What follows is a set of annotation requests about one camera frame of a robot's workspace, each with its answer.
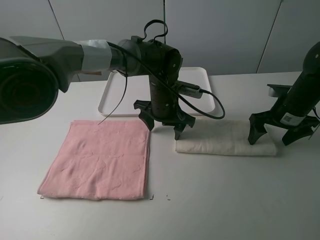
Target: table surface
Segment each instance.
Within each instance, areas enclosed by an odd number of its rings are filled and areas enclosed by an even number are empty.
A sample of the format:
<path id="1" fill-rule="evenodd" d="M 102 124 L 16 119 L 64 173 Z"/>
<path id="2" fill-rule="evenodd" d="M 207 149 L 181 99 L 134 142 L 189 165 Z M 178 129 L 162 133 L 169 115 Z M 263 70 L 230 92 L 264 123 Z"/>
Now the table surface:
<path id="1" fill-rule="evenodd" d="M 227 119 L 248 119 L 276 101 L 267 84 L 291 85 L 298 75 L 211 76 L 210 84 Z M 156 124 L 145 199 L 40 199 L 70 122 L 103 119 L 105 85 L 72 83 L 44 116 L 0 125 L 0 239 L 320 239 L 320 131 L 284 147 L 285 130 L 268 126 L 276 157 L 219 156 L 175 152 L 172 127 Z"/>

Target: folded white towel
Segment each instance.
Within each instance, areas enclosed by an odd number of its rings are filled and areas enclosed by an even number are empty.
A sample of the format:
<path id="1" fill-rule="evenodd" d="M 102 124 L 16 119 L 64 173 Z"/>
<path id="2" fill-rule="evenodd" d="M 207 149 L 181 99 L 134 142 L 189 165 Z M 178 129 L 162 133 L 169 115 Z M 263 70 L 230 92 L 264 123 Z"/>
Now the folded white towel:
<path id="1" fill-rule="evenodd" d="M 268 134 L 250 145 L 249 121 L 197 119 L 176 141 L 175 151 L 193 154 L 274 156 L 277 148 Z"/>

